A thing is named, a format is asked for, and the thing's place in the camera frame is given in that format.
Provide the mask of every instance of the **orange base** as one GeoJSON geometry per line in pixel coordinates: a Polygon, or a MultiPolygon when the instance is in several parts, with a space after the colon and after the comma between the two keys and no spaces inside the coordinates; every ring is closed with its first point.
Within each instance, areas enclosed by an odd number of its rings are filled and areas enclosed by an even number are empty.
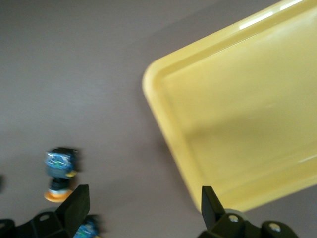
{"type": "Polygon", "coordinates": [[[46,198],[50,202],[63,202],[72,192],[72,190],[68,190],[66,193],[63,194],[54,194],[48,191],[44,194],[44,198],[46,198]]]}

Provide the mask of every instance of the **metal screw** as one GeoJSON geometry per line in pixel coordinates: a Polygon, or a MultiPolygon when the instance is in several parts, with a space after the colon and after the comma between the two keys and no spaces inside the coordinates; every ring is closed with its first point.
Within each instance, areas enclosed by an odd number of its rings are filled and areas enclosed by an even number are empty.
{"type": "Polygon", "coordinates": [[[270,223],[269,227],[275,232],[280,232],[281,231],[281,227],[278,224],[276,224],[276,223],[270,223]]]}
{"type": "Polygon", "coordinates": [[[42,215],[42,216],[40,217],[40,221],[41,221],[41,222],[42,222],[42,221],[45,221],[45,220],[47,220],[49,217],[50,217],[50,216],[49,216],[48,214],[44,214],[44,215],[42,215]]]}
{"type": "Polygon", "coordinates": [[[229,220],[231,222],[238,222],[239,221],[239,218],[236,216],[236,215],[230,215],[229,216],[229,220]]]}

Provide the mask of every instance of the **toy figure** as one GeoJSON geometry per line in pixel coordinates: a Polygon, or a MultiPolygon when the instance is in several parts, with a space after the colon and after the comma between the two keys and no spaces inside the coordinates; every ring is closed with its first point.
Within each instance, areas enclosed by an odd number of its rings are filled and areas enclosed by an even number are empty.
{"type": "Polygon", "coordinates": [[[68,148],[55,148],[47,152],[47,173],[53,179],[44,197],[51,202],[63,202],[72,191],[70,180],[77,174],[75,171],[77,151],[68,148]]]}
{"type": "Polygon", "coordinates": [[[77,230],[74,238],[100,238],[98,233],[98,224],[95,215],[88,215],[77,230]]]}

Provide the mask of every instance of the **gray surface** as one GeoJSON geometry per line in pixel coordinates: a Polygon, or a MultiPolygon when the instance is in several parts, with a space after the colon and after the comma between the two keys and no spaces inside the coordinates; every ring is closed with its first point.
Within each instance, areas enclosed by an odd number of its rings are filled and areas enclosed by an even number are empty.
{"type": "MultiPolygon", "coordinates": [[[[205,227],[142,93],[154,60],[276,0],[0,1],[0,217],[43,198],[45,152],[81,151],[78,183],[108,238],[194,238],[205,227]]],[[[249,211],[316,237],[317,187],[249,211]]]]}

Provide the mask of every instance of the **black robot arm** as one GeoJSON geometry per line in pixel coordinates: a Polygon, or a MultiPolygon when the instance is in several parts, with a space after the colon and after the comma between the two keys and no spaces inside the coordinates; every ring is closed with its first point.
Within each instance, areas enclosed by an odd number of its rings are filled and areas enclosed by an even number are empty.
{"type": "Polygon", "coordinates": [[[207,230],[198,238],[298,238],[287,225],[266,221],[260,228],[242,216],[226,212],[210,186],[202,189],[202,215],[207,230]]]}
{"type": "Polygon", "coordinates": [[[43,212],[17,227],[13,220],[0,220],[0,238],[72,238],[89,209],[88,185],[79,185],[54,212],[43,212]]]}

